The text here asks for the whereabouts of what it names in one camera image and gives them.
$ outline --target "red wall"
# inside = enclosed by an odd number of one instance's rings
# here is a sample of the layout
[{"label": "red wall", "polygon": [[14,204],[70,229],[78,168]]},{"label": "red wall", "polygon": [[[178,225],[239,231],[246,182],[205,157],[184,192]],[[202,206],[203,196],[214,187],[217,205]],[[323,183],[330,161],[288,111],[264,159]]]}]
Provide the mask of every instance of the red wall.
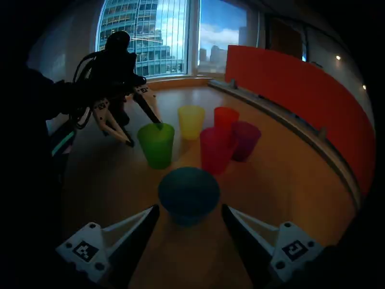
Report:
[{"label": "red wall", "polygon": [[372,184],[375,135],[354,96],[321,69],[292,56],[247,46],[229,46],[227,82],[287,108],[327,138],[351,167],[363,194]]}]

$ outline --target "blue bowl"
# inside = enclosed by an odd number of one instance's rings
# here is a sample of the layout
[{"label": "blue bowl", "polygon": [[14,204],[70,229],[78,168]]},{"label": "blue bowl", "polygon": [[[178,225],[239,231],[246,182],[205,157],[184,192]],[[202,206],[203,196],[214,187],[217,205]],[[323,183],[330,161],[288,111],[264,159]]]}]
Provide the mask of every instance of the blue bowl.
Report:
[{"label": "blue bowl", "polygon": [[219,202],[219,186],[214,177],[197,168],[180,168],[163,178],[159,200],[175,223],[199,223]]}]

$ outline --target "building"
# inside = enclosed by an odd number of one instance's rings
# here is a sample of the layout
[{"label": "building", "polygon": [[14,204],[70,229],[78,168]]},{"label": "building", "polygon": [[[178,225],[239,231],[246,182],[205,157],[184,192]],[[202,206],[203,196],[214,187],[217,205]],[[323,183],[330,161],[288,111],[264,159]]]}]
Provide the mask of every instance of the building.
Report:
[{"label": "building", "polygon": [[131,37],[128,51],[138,55],[138,75],[182,73],[184,60],[171,55],[162,31],[155,29],[157,6],[158,0],[108,0],[102,11],[99,50],[104,49],[111,34],[124,30]]},{"label": "building", "polygon": [[226,65],[227,50],[219,48],[217,45],[211,47],[210,62]]},{"label": "building", "polygon": [[199,61],[202,61],[202,62],[207,61],[207,50],[204,48],[201,48],[199,50]]},{"label": "building", "polygon": [[247,45],[247,27],[239,27],[238,45]]}]

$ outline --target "plastic cup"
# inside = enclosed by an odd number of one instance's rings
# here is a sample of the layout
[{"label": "plastic cup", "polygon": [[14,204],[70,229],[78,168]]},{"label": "plastic cup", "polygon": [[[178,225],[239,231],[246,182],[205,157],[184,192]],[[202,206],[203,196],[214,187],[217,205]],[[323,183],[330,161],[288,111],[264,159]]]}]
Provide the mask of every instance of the plastic cup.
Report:
[{"label": "plastic cup", "polygon": [[159,200],[173,221],[182,226],[199,223],[219,202],[219,186],[208,172],[180,168],[163,178]]},{"label": "plastic cup", "polygon": [[174,128],[166,123],[150,123],[138,131],[138,139],[149,166],[164,169],[171,164]]},{"label": "plastic cup", "polygon": [[214,126],[230,131],[232,123],[238,121],[239,112],[229,107],[217,107],[214,109]]},{"label": "plastic cup", "polygon": [[235,137],[221,128],[208,128],[201,132],[202,169],[210,174],[225,171],[237,146]]},{"label": "plastic cup", "polygon": [[196,140],[205,120],[205,110],[197,105],[185,105],[178,109],[182,138]]},{"label": "plastic cup", "polygon": [[261,131],[256,126],[245,121],[237,121],[232,124],[231,128],[232,134],[238,142],[232,159],[246,161],[261,137]]}]

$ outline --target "blue sky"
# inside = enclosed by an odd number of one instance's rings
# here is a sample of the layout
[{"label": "blue sky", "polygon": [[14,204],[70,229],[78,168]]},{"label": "blue sky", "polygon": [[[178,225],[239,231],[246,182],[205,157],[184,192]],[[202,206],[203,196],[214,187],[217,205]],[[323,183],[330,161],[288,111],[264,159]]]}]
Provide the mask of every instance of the blue sky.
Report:
[{"label": "blue sky", "polygon": [[[162,31],[163,45],[171,47],[171,55],[184,57],[187,0],[159,0],[155,29]],[[239,27],[246,26],[246,11],[222,0],[201,0],[200,48],[211,54],[217,45],[227,49],[238,44]]]},{"label": "blue sky", "polygon": [[246,26],[246,11],[222,0],[201,0],[200,48],[238,44],[239,27]]}]

